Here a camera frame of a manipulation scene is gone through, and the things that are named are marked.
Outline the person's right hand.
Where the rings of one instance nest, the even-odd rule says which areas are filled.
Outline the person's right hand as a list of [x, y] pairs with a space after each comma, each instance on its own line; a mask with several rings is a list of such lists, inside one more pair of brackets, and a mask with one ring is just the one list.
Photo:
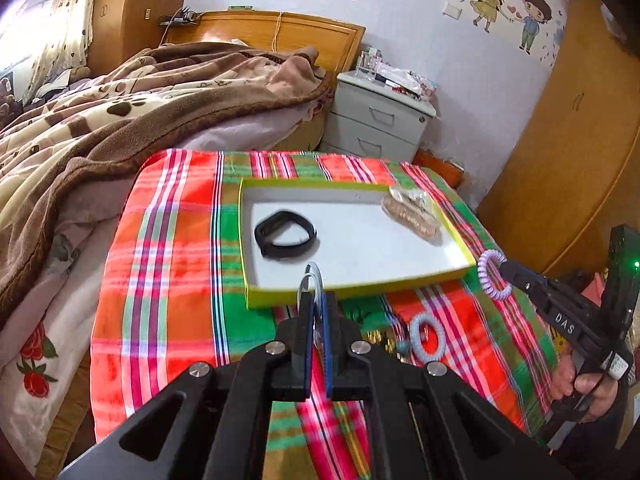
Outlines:
[[592, 401], [582, 422], [594, 422], [605, 415], [613, 406], [618, 393], [618, 382], [602, 373], [578, 375], [572, 357], [569, 354], [559, 359], [556, 370], [552, 373], [551, 396], [561, 401], [574, 392], [592, 395]]

